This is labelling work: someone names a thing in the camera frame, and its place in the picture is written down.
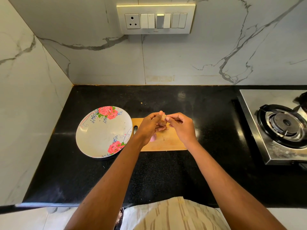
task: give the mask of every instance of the plate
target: plate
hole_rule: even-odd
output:
[[[125,110],[104,106],[83,118],[76,132],[76,142],[85,155],[108,158],[125,147],[132,130],[132,120]]]

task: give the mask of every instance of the hand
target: hand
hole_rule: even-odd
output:
[[[191,118],[182,113],[175,113],[167,115],[165,119],[170,123],[171,127],[175,128],[179,139],[186,147],[191,143],[197,143],[194,123]]]
[[[143,147],[148,144],[154,133],[166,129],[166,125],[160,126],[158,124],[162,118],[162,115],[163,111],[151,113],[149,116],[145,117],[140,124],[138,130],[135,133],[135,137],[141,138]]]

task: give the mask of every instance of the wooden cutting board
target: wooden cutting board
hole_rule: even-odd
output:
[[[139,127],[143,118],[133,118],[133,128]],[[184,144],[180,141],[173,127],[168,130],[158,131],[157,139],[154,142],[149,142],[141,151],[175,151],[186,150]]]

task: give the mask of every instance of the person's right hand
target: person's right hand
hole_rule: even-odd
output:
[[[177,122],[173,118],[179,118],[181,121]],[[195,128],[193,120],[182,113],[175,113],[167,115],[165,120],[174,127],[179,139],[188,147],[191,143],[197,143]]]

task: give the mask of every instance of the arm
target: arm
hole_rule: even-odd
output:
[[[250,193],[233,180],[198,143],[194,124],[177,113],[166,117],[192,154],[231,229],[283,229],[282,224]]]
[[[159,112],[144,118],[136,134],[72,215],[66,230],[114,229],[142,147],[156,131],[166,128],[157,125],[161,117],[162,112]]]

